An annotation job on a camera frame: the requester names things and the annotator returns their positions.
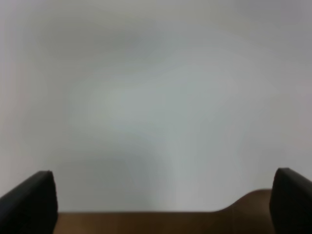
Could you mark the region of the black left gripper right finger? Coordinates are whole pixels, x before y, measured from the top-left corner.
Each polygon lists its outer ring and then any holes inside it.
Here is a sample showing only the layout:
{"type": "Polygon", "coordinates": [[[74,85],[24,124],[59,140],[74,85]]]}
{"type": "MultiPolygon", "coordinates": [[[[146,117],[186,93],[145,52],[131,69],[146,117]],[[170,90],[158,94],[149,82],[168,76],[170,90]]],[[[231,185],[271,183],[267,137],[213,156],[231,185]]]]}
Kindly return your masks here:
{"type": "Polygon", "coordinates": [[[312,182],[299,173],[276,171],[269,208],[277,234],[312,234],[312,182]]]}

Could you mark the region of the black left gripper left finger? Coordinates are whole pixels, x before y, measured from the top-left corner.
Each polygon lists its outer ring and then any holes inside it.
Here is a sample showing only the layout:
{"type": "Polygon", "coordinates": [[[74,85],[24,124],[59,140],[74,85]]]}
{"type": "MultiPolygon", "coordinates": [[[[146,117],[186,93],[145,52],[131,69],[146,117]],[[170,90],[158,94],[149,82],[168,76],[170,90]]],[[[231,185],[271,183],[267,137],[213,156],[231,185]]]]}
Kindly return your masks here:
{"type": "Polygon", "coordinates": [[[39,171],[0,198],[2,234],[52,234],[58,199],[51,171],[39,171]]]}

